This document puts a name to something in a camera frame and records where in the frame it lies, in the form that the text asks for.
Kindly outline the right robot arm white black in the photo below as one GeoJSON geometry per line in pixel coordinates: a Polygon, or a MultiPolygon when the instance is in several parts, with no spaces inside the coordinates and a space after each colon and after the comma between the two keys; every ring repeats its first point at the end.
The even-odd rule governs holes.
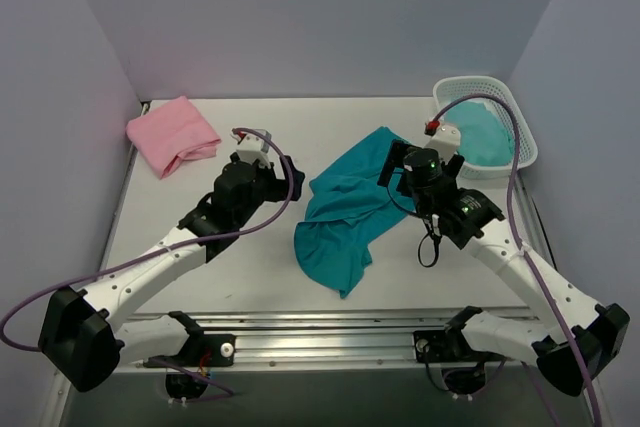
{"type": "Polygon", "coordinates": [[[458,186],[463,159],[440,160],[436,150],[401,140],[391,143],[378,178],[412,200],[411,216],[435,246],[443,239],[491,270],[534,314],[524,322],[468,306],[444,327],[429,357],[471,362],[483,354],[537,367],[560,392],[578,396],[618,355],[630,317],[618,304],[605,306],[573,286],[525,242],[486,195],[458,186]]]}

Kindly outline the teal t shirt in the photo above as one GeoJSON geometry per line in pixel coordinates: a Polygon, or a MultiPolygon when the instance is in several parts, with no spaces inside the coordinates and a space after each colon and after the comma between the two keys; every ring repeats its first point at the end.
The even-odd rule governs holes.
{"type": "Polygon", "coordinates": [[[393,141],[387,127],[371,132],[310,182],[312,197],[294,231],[299,267],[344,299],[373,262],[369,244],[414,209],[377,184],[393,141]]]}

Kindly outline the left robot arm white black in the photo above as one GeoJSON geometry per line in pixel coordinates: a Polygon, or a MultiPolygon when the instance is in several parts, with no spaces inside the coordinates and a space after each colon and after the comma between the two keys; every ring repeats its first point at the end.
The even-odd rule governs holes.
{"type": "Polygon", "coordinates": [[[61,287],[51,295],[38,340],[40,351],[80,392],[104,382],[119,364],[144,349],[125,335],[128,317],[170,283],[212,261],[238,238],[265,202],[297,201],[305,175],[290,156],[273,166],[247,163],[238,154],[147,260],[80,290],[61,287]]]}

